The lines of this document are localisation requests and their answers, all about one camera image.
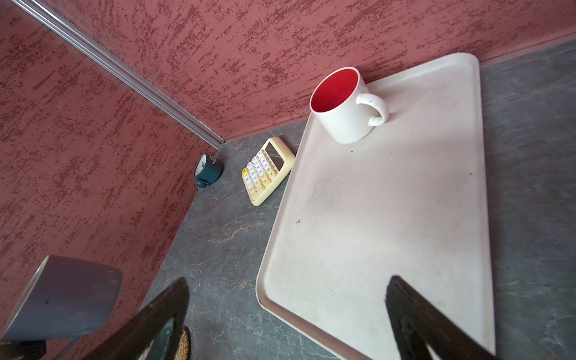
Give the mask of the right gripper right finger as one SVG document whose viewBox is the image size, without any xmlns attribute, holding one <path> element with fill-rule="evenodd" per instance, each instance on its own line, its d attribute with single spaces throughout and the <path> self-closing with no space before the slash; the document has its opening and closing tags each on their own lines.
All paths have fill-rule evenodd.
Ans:
<svg viewBox="0 0 576 360">
<path fill-rule="evenodd" d="M 402 359 L 494 359 L 402 277 L 387 286 L 385 304 Z"/>
</svg>

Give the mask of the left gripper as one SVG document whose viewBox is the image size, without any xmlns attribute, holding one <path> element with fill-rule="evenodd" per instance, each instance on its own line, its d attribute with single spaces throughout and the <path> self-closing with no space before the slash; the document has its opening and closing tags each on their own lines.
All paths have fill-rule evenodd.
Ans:
<svg viewBox="0 0 576 360">
<path fill-rule="evenodd" d="M 45 340 L 1 343 L 1 360 L 39 360 L 47 352 Z"/>
</svg>

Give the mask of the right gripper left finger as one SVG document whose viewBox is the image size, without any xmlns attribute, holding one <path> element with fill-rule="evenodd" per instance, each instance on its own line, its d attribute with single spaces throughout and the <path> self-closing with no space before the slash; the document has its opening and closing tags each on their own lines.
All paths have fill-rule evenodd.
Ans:
<svg viewBox="0 0 576 360">
<path fill-rule="evenodd" d="M 174 359 L 189 304 L 185 278 L 176 279 L 85 359 Z"/>
</svg>

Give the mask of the woven rattan coaster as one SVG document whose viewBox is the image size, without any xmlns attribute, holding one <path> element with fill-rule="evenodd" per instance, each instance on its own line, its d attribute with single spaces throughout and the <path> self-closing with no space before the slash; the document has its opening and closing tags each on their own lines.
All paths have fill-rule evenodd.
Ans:
<svg viewBox="0 0 576 360">
<path fill-rule="evenodd" d="M 186 326 L 182 330 L 174 360 L 191 360 L 191 333 Z"/>
</svg>

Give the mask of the lilac mug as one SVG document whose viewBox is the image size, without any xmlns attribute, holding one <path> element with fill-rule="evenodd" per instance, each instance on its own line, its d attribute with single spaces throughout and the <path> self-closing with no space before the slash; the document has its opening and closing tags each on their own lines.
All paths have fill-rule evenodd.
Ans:
<svg viewBox="0 0 576 360">
<path fill-rule="evenodd" d="M 107 324 L 122 281 L 113 266 L 47 256 L 1 331 L 1 343 L 69 339 L 73 346 Z"/>
</svg>

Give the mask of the red inside mug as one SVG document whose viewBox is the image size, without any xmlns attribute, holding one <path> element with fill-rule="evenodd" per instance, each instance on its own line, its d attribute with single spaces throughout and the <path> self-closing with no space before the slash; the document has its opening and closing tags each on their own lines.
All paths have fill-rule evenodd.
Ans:
<svg viewBox="0 0 576 360">
<path fill-rule="evenodd" d="M 313 91 L 309 107 L 337 143 L 351 144 L 389 120 L 389 105 L 371 93 L 359 70 L 343 67 L 328 75 Z"/>
</svg>

